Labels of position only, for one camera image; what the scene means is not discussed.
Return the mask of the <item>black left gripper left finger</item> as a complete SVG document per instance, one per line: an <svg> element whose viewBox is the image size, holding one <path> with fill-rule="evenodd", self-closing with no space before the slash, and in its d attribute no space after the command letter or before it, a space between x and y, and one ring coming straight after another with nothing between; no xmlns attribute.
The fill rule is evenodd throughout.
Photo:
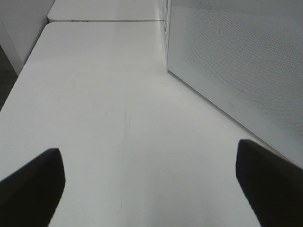
<svg viewBox="0 0 303 227"><path fill-rule="evenodd" d="M0 182L0 225L49 226L65 183L60 150L44 151Z"/></svg>

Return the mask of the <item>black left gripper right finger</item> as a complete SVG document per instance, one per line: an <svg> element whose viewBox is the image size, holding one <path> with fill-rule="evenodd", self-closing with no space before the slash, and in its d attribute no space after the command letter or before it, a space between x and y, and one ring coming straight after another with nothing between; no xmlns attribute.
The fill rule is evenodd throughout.
<svg viewBox="0 0 303 227"><path fill-rule="evenodd" d="M263 227L303 225L303 170L252 140L240 140L235 173Z"/></svg>

